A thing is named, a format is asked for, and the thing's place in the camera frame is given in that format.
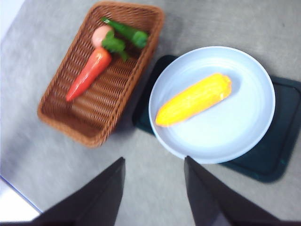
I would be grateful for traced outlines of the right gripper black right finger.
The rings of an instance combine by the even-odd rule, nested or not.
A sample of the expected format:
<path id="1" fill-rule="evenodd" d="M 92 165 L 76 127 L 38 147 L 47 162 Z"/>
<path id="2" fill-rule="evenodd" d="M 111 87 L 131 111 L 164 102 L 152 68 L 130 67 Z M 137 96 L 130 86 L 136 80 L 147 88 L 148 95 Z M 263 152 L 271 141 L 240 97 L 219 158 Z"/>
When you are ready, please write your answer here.
<path id="1" fill-rule="evenodd" d="M 187 156 L 187 196 L 197 226 L 275 226 L 277 217 L 238 194 Z"/>

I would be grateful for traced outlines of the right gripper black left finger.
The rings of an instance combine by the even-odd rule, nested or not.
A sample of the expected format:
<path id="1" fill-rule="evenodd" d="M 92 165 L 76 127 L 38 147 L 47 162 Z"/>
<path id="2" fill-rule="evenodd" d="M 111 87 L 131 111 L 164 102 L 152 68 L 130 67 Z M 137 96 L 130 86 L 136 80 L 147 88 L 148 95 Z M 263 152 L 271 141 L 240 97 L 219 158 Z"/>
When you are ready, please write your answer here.
<path id="1" fill-rule="evenodd" d="M 43 226 L 113 226 L 123 196 L 125 159 L 120 157 L 81 189 L 33 220 Z"/>

